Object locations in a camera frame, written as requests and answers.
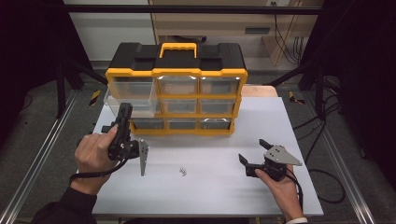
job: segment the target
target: cuff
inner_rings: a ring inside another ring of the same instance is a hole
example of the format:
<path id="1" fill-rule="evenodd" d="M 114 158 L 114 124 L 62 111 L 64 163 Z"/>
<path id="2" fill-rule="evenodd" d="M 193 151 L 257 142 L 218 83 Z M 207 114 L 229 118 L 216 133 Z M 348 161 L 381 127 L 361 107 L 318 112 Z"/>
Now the cuff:
<path id="1" fill-rule="evenodd" d="M 64 196 L 60 200 L 61 206 L 79 211 L 80 213 L 92 213 L 95 206 L 97 196 L 81 193 L 75 189 L 67 188 Z"/>
<path id="2" fill-rule="evenodd" d="M 308 219 L 306 219 L 306 217 L 298 217 L 288 221 L 286 224 L 295 224 L 295 223 L 308 223 Z"/>

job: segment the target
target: wall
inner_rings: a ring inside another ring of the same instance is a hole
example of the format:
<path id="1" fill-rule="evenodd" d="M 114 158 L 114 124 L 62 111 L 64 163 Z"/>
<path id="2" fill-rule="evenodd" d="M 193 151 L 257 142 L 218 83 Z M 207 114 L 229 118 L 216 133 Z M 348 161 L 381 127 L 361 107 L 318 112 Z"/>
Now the wall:
<path id="1" fill-rule="evenodd" d="M 147 0 L 64 0 L 66 4 L 148 5 Z M 150 14 L 70 13 L 90 61 L 111 61 L 120 42 L 155 44 Z"/>

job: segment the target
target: white table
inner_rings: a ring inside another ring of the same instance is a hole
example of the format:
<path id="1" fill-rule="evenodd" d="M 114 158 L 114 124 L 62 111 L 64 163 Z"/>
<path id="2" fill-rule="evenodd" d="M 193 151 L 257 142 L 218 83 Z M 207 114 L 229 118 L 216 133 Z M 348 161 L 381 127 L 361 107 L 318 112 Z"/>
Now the white table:
<path id="1" fill-rule="evenodd" d="M 115 116 L 104 106 L 95 132 Z M 303 161 L 282 99 L 244 97 L 235 132 L 230 136 L 133 136 L 150 146 L 146 175 L 139 159 L 128 161 L 114 173 L 98 195 L 93 213 L 120 217 L 263 217 L 280 215 L 270 190 L 258 178 L 247 177 L 238 160 L 263 163 L 262 138 L 282 145 Z M 179 171 L 185 168 L 187 174 Z M 304 213 L 321 216 L 305 166 L 295 166 L 304 191 Z"/>

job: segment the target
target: storage organizer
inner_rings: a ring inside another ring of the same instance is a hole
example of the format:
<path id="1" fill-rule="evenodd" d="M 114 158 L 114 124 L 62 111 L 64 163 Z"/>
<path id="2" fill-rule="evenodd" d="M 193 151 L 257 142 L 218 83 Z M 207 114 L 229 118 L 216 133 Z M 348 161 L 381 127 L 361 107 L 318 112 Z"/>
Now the storage organizer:
<path id="1" fill-rule="evenodd" d="M 248 72 L 237 44 L 121 43 L 105 103 L 133 105 L 134 134 L 231 134 Z"/>

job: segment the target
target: human hand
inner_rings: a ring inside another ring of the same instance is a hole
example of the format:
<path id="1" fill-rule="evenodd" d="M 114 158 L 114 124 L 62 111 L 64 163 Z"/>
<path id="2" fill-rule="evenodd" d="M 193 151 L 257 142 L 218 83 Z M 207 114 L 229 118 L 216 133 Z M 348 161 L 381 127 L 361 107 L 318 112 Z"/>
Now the human hand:
<path id="1" fill-rule="evenodd" d="M 116 124 L 108 133 L 93 133 L 84 136 L 75 152 L 79 173 L 104 172 L 117 165 L 116 161 L 108 158 L 108 147 L 117 134 L 117 128 Z M 70 187 L 82 193 L 96 195 L 109 178 L 110 175 L 77 178 L 72 181 Z"/>
<path id="2" fill-rule="evenodd" d="M 292 176 L 290 173 L 290 171 L 293 172 L 292 165 L 288 165 L 288 169 L 289 171 L 287 174 Z M 255 173 L 271 190 L 277 205 L 286 219 L 286 222 L 304 216 L 297 197 L 296 185 L 292 180 L 285 177 L 283 180 L 276 182 L 262 170 L 256 169 Z"/>

